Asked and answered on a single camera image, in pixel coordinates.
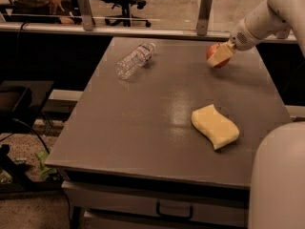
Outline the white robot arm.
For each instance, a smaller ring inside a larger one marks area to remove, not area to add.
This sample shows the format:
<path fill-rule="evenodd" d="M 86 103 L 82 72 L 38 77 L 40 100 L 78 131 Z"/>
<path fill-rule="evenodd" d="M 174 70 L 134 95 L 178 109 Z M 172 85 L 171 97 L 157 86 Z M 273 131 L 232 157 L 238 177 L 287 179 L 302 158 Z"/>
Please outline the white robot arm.
<path fill-rule="evenodd" d="M 305 55 L 305 0 L 263 0 L 240 20 L 230 39 L 207 50 L 210 66 L 228 62 L 271 34 L 293 31 Z M 305 229 L 305 123 L 271 131 L 261 141 L 252 171 L 248 229 Z"/>

